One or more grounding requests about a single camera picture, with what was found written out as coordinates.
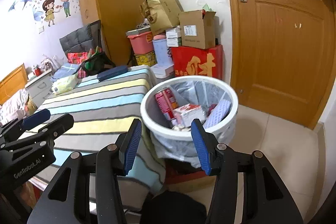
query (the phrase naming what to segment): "drawer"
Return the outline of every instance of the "drawer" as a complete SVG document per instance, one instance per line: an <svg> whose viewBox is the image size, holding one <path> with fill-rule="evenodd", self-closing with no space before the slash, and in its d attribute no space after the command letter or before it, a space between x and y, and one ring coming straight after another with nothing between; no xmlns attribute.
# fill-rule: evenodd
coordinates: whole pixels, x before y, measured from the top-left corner
<svg viewBox="0 0 336 224"><path fill-rule="evenodd" d="M50 81L51 73L32 83L27 89L32 98L45 90L49 90L53 83Z"/></svg>
<svg viewBox="0 0 336 224"><path fill-rule="evenodd" d="M33 102L35 103L35 105L37 107L40 107L43 102L48 99L48 97L52 94L53 92L51 91L51 88L42 91L41 93L39 93L38 95L36 95L35 97L32 97Z"/></svg>

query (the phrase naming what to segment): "bed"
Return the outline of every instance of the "bed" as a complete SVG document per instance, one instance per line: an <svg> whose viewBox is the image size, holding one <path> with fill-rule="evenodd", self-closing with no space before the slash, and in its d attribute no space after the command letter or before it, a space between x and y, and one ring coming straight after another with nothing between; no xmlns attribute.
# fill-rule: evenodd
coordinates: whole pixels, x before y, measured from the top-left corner
<svg viewBox="0 0 336 224"><path fill-rule="evenodd" d="M25 65L22 64L0 81L0 125L22 119L36 111L36 105L24 88L27 83Z"/></svg>
<svg viewBox="0 0 336 224"><path fill-rule="evenodd" d="M51 118L48 122L70 113L75 123L73 128L55 140L54 164L40 172L31 182L44 190L73 151L86 155L114 143L120 133L128 131L134 118L141 119L140 103L154 83L155 78L149 67L139 66L100 83L96 75L89 76L72 91L51 95L38 109L50 110ZM42 126L44 124L24 133L22 137L37 133ZM156 157L149 132L143 124L142 139L133 168L126 177L119 177L124 207L140 211L147 195L156 194L162 188L165 172L164 162ZM90 201L95 201L94 175L90 177Z"/></svg>

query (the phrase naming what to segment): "metal screw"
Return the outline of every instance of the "metal screw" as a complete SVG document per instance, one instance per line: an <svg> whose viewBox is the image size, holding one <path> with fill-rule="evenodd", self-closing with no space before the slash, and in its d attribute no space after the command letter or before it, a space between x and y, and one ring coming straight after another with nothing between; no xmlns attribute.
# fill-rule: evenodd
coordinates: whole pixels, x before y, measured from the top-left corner
<svg viewBox="0 0 336 224"><path fill-rule="evenodd" d="M255 152L254 152L254 155L255 155L257 158L262 158L262 157L263 157L263 152L261 152L261 151L255 151Z"/></svg>
<svg viewBox="0 0 336 224"><path fill-rule="evenodd" d="M71 156L70 156L72 159L76 159L79 157L79 153L78 152L73 152L71 153Z"/></svg>
<svg viewBox="0 0 336 224"><path fill-rule="evenodd" d="M218 148L219 150L225 150L225 149L226 149L226 144L225 144L225 143L219 143L219 144L217 145L217 148Z"/></svg>
<svg viewBox="0 0 336 224"><path fill-rule="evenodd" d="M116 144L114 144L114 143L109 144L108 147L107 147L107 149L110 150L110 151L114 151L117 148L118 148L118 146Z"/></svg>

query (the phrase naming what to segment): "paper note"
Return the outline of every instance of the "paper note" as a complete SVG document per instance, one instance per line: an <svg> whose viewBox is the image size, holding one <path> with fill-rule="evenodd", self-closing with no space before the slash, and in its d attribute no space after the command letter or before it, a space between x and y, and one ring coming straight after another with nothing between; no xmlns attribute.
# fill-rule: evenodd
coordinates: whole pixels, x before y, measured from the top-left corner
<svg viewBox="0 0 336 224"><path fill-rule="evenodd" d="M197 36L196 25L184 26L184 35Z"/></svg>

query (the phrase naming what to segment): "red box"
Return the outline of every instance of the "red box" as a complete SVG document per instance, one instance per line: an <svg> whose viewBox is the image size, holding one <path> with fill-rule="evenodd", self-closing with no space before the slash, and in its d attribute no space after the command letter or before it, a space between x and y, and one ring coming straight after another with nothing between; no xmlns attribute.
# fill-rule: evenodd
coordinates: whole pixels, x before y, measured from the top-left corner
<svg viewBox="0 0 336 224"><path fill-rule="evenodd" d="M223 46L202 50L193 47L170 48L175 76L205 75L222 79L223 73Z"/></svg>

